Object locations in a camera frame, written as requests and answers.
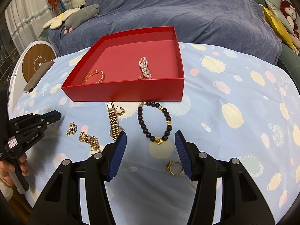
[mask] beaded bracelet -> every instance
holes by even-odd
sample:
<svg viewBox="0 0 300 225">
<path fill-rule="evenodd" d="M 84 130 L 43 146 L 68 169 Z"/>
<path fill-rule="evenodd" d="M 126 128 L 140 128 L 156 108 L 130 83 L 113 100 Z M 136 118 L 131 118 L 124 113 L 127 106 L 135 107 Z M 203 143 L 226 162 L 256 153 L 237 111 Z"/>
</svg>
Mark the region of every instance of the beaded bracelet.
<svg viewBox="0 0 300 225">
<path fill-rule="evenodd" d="M 151 133 L 148 131 L 148 129 L 146 128 L 146 125 L 144 123 L 143 120 L 143 106 L 147 105 L 147 106 L 152 106 L 152 107 L 156 107 L 158 109 L 160 109 L 165 117 L 166 117 L 166 121 L 167 121 L 167 130 L 165 131 L 165 135 L 163 137 L 161 137 L 160 139 L 155 138 L 155 136 L 151 135 Z M 163 108 L 159 103 L 155 103 L 154 101 L 144 101 L 142 102 L 139 107 L 138 107 L 138 112 L 137 112 L 137 119 L 139 120 L 139 124 L 141 125 L 141 128 L 143 129 L 143 133 L 146 134 L 146 137 L 149 138 L 152 142 L 155 142 L 157 144 L 162 144 L 164 141 L 166 141 L 168 139 L 168 136 L 170 135 L 170 131 L 172 130 L 172 126 L 171 126 L 171 117 L 170 117 L 170 113 L 168 113 L 168 110 L 166 108 Z"/>
</svg>

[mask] red box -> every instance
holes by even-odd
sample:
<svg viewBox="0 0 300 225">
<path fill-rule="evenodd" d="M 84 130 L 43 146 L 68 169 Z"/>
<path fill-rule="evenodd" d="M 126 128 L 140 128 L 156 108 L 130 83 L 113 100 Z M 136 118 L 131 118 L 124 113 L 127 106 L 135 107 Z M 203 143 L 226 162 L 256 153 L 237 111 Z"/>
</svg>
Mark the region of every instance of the red box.
<svg viewBox="0 0 300 225">
<path fill-rule="evenodd" d="M 142 75 L 146 57 L 152 79 Z M 83 80 L 94 70 L 101 73 Z M 72 101 L 181 101 L 184 73 L 175 29 L 142 28 L 101 37 L 82 57 L 61 89 Z"/>
</svg>

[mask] human hand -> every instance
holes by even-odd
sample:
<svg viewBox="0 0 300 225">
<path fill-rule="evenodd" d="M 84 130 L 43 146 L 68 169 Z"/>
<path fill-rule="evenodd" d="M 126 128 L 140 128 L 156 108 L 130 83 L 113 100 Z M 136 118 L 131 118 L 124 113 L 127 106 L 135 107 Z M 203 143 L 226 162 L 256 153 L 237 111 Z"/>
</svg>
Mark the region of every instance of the human hand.
<svg viewBox="0 0 300 225">
<path fill-rule="evenodd" d="M 20 168 L 23 176 L 25 177 L 28 176 L 29 170 L 28 170 L 28 161 L 27 161 L 26 154 L 20 156 L 19 161 L 21 162 Z M 12 173 L 14 171 L 15 171 L 15 167 L 13 166 L 13 164 L 9 163 L 6 160 L 0 161 L 0 175 L 4 178 L 5 181 L 7 181 L 9 185 L 14 185 L 14 182 L 9 175 L 9 173 Z"/>
</svg>

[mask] sleeve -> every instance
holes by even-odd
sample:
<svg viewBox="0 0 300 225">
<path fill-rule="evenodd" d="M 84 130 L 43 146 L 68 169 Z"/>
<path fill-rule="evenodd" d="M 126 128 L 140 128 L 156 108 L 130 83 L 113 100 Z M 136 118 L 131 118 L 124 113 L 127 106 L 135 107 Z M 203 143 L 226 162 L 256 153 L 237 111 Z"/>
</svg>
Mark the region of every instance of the sleeve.
<svg viewBox="0 0 300 225">
<path fill-rule="evenodd" d="M 5 179 L 0 175 L 0 190 L 8 202 L 13 196 L 13 188 L 10 186 Z"/>
</svg>

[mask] polka dot fabric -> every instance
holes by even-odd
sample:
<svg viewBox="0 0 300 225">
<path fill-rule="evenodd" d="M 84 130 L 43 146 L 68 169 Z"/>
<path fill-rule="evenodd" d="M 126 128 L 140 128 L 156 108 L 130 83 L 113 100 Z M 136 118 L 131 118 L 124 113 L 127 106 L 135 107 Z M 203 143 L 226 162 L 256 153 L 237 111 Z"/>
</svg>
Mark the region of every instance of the polka dot fabric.
<svg viewBox="0 0 300 225">
<path fill-rule="evenodd" d="M 300 190 L 300 97 L 295 85 L 283 70 L 253 56 L 210 45 L 179 43 L 179 47 L 185 73 L 183 100 L 160 102 L 172 117 L 168 141 L 157 145 L 145 137 L 137 120 L 139 102 L 114 103 L 126 111 L 119 122 L 128 138 L 118 175 L 105 184 L 116 223 L 187 223 L 197 184 L 165 170 L 169 160 L 179 160 L 176 130 L 215 159 L 239 158 L 279 221 Z M 51 110 L 62 114 L 27 153 L 31 189 L 26 198 L 31 205 L 62 160 L 82 161 L 94 153 L 78 140 L 79 131 L 96 136 L 101 150 L 112 142 L 107 103 L 72 102 L 60 89 L 87 51 L 56 58 L 34 91 L 21 96 L 11 116 Z M 145 109 L 143 117 L 155 136 L 166 127 L 157 109 Z M 67 136 L 71 122 L 78 131 Z M 220 219 L 221 186 L 218 180 L 214 223 Z M 89 223 L 84 195 L 81 206 L 83 221 Z"/>
</svg>

